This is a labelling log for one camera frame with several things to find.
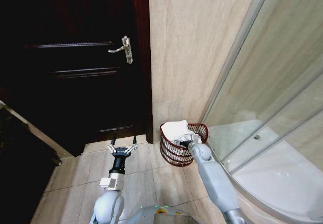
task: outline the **shower glass panel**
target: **shower glass panel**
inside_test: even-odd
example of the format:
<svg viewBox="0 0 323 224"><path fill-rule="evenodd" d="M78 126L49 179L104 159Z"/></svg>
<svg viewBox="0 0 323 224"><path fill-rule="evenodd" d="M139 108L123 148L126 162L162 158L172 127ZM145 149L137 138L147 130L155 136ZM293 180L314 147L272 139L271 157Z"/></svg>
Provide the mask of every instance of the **shower glass panel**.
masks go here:
<svg viewBox="0 0 323 224"><path fill-rule="evenodd" d="M250 194L298 221L323 221L323 113L233 174Z"/></svg>
<svg viewBox="0 0 323 224"><path fill-rule="evenodd" d="M219 88L204 123L224 167L291 223L323 223L323 0L264 0Z"/></svg>

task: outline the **door frame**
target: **door frame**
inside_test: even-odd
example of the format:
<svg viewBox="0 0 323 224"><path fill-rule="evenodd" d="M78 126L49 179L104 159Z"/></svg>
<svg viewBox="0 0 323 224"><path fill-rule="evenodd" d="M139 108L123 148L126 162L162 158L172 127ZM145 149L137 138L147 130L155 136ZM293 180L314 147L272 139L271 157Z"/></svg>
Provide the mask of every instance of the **door frame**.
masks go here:
<svg viewBox="0 0 323 224"><path fill-rule="evenodd" d="M150 56L150 19L149 0L133 0L135 23L137 26L140 69L144 83L145 133L148 143L153 143L151 56Z"/></svg>

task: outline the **shower door frame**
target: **shower door frame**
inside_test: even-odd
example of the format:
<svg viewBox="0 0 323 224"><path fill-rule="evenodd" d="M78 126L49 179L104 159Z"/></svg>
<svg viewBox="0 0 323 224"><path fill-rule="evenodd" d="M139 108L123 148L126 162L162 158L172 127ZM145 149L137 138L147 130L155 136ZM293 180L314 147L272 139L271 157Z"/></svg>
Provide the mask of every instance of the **shower door frame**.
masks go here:
<svg viewBox="0 0 323 224"><path fill-rule="evenodd" d="M214 104L240 50L241 47L244 43L244 41L246 40L249 31L263 5L265 0L252 0L249 6L249 9L244 17L244 20L241 24L241 27L237 33L236 39L232 44L232 47L228 53L228 56L226 58L226 61L220 71L219 77L213 87L213 90L211 92L211 95L207 101L207 104L201 114L201 117L199 119L199 122L203 123L208 115L208 113L211 110L212 105ZM287 223L293 223L293 224L312 224L312 223L317 223L317 222L307 222L307 221L300 221L300 220L295 220L293 218L290 218L289 216L286 216L274 209L272 209L270 206L266 205L265 203L261 202L260 200L258 200L256 197L254 197L252 194L250 194L246 189L244 189L233 177L231 172L227 171L227 169L225 168L225 166L221 163L220 159L218 158L218 156L216 155L216 153L214 152L213 148L210 146L209 142L207 141L206 144L209 146L209 148L211 149L212 155L215 158L215 160L217 162L220 163L220 165L222 166L222 168L224 169L224 171L226 172L227 176L229 177L230 181L232 182L232 184L234 185L234 187L248 200L250 201L252 204L254 204L255 206L257 206L259 209L263 210L264 212L266 212L267 214L271 215L272 217L275 217L276 219L279 219L281 221L287 222ZM269 149L265 148L262 149L261 153L258 153L258 155L262 154L263 152L267 151Z"/></svg>

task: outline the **red wire basket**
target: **red wire basket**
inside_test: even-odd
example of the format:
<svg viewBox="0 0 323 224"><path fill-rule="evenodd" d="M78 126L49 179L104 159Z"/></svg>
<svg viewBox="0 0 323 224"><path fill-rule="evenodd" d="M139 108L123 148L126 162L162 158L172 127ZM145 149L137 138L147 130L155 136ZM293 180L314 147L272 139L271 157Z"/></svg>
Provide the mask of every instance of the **red wire basket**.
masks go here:
<svg viewBox="0 0 323 224"><path fill-rule="evenodd" d="M160 153L163 158L171 165L184 167L193 162L193 157L187 148L178 146L170 142L164 135L160 126ZM208 129L204 124L188 124L188 129L200 135L202 143L205 143L208 138Z"/></svg>

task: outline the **floor tile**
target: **floor tile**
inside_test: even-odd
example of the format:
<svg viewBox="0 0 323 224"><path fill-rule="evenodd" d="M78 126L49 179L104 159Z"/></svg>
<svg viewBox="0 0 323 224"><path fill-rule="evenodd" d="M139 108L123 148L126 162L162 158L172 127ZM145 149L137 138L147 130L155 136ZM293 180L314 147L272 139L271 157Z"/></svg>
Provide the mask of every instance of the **floor tile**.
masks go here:
<svg viewBox="0 0 323 224"><path fill-rule="evenodd" d="M77 224L89 224L96 200L104 193L99 181L85 185L85 192Z"/></svg>
<svg viewBox="0 0 323 224"><path fill-rule="evenodd" d="M179 205L193 200L183 168L166 166L153 169L159 205Z"/></svg>
<svg viewBox="0 0 323 224"><path fill-rule="evenodd" d="M151 166L153 169L170 165L161 155L159 146L159 142L154 142L154 144L149 145L149 154L151 158Z"/></svg>
<svg viewBox="0 0 323 224"><path fill-rule="evenodd" d="M55 167L53 173L51 174L50 180L46 186L45 192L51 190L52 184L54 183L54 179L57 175L58 170L59 170L59 166Z"/></svg>
<svg viewBox="0 0 323 224"><path fill-rule="evenodd" d="M109 170L112 168L114 162L114 157L111 152L101 151L87 154L92 155L91 167L87 181L99 181L102 177L108 177Z"/></svg>
<svg viewBox="0 0 323 224"><path fill-rule="evenodd" d="M91 154L63 159L62 165L58 167L51 190L87 183L91 161Z"/></svg>
<svg viewBox="0 0 323 224"><path fill-rule="evenodd" d="M185 215L164 215L156 214L153 220L154 224L166 224L166 223L175 223L175 224L198 224L194 222L189 216Z"/></svg>
<svg viewBox="0 0 323 224"><path fill-rule="evenodd" d="M137 144L146 143L146 135L136 136ZM133 137L124 137L116 140L116 147L127 147L132 145ZM111 140L101 141L101 142L93 142L85 145L83 153L97 152L108 150L108 145Z"/></svg>
<svg viewBox="0 0 323 224"><path fill-rule="evenodd" d="M42 195L42 198L41 198L41 200L40 200L40 202L38 204L38 207L37 207L37 209L36 209L36 211L34 213L34 216L33 216L32 220L31 220L30 224L37 224L38 223L38 218L39 218L39 215L40 215L42 209L45 206L45 202L46 202L46 199L47 199L47 195L48 195L47 192L45 192Z"/></svg>
<svg viewBox="0 0 323 224"><path fill-rule="evenodd" d="M125 175L124 181L125 207L120 219L129 219L140 208L157 204L152 170Z"/></svg>
<svg viewBox="0 0 323 224"><path fill-rule="evenodd" d="M151 161L149 157L148 143L138 145L136 151L126 159L126 174L132 174L140 171L150 170Z"/></svg>
<svg viewBox="0 0 323 224"><path fill-rule="evenodd" d="M38 224L77 223L85 185L73 186L48 192Z"/></svg>
<svg viewBox="0 0 323 224"><path fill-rule="evenodd" d="M204 186L204 183L201 179L201 176L198 172L198 165L194 161L188 166L183 167L185 177L188 182L188 186L191 190L192 196L194 200L207 197L207 191Z"/></svg>
<svg viewBox="0 0 323 224"><path fill-rule="evenodd" d="M226 224L222 212L213 204L209 197L195 200L199 216L209 224Z"/></svg>
<svg viewBox="0 0 323 224"><path fill-rule="evenodd" d="M191 216L198 216L197 208L194 201L186 202L184 204L176 205L176 208L185 211Z"/></svg>

